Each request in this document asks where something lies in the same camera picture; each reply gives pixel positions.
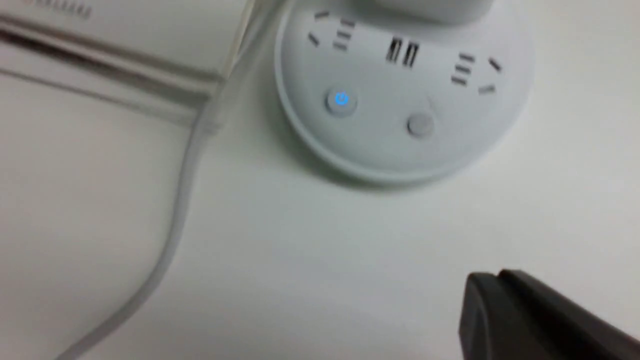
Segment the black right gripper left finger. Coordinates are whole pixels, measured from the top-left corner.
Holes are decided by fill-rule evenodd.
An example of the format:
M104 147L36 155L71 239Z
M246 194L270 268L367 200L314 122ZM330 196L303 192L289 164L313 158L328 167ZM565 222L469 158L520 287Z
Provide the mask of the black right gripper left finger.
M464 285L459 342L464 360L559 360L498 276L469 273Z

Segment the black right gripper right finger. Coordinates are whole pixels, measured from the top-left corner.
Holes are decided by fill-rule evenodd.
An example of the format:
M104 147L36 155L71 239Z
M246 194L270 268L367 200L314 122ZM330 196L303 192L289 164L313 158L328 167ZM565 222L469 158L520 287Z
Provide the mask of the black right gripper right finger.
M569 297L520 269L503 269L499 279L515 291L526 312L567 360L638 360L639 339L606 322Z

